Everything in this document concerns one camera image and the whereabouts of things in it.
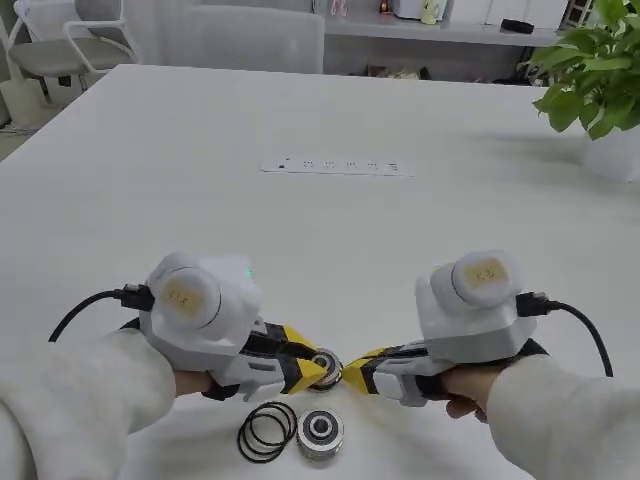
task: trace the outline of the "black object on shelf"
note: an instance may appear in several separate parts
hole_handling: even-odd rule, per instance
[[[505,18],[502,20],[502,24],[500,25],[501,32],[514,32],[514,33],[523,33],[525,35],[531,35],[535,26],[527,22],[521,22],[519,20],[510,20]]]

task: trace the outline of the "shelf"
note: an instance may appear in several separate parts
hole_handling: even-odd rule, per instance
[[[435,42],[481,43],[545,47],[559,39],[555,30],[536,29],[531,35],[501,32],[495,25],[451,24],[423,25],[417,20],[401,20],[394,15],[352,9],[346,18],[327,16],[327,35],[403,38]]]

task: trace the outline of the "metal bearing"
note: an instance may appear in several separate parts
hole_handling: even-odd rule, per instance
[[[327,369],[327,374],[317,383],[309,387],[316,392],[326,392],[335,387],[342,380],[342,362],[338,356],[326,348],[318,348],[317,355],[312,361]]]
[[[333,458],[344,441],[344,423],[333,410],[307,410],[298,420],[298,446],[310,460]]]

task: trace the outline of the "sleeve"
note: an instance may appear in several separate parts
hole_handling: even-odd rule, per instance
[[[637,479],[640,391],[525,358],[495,381],[487,417],[496,446],[538,480]]]
[[[38,480],[115,480],[127,435],[164,416],[174,398],[171,366],[133,330],[4,364],[0,441],[13,442],[14,454],[3,448],[2,478],[31,479],[35,465]]]

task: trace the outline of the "small figurine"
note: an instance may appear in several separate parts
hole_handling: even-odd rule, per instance
[[[424,8],[420,21],[425,25],[435,25],[438,23],[438,13],[440,13],[438,0],[424,0]]]

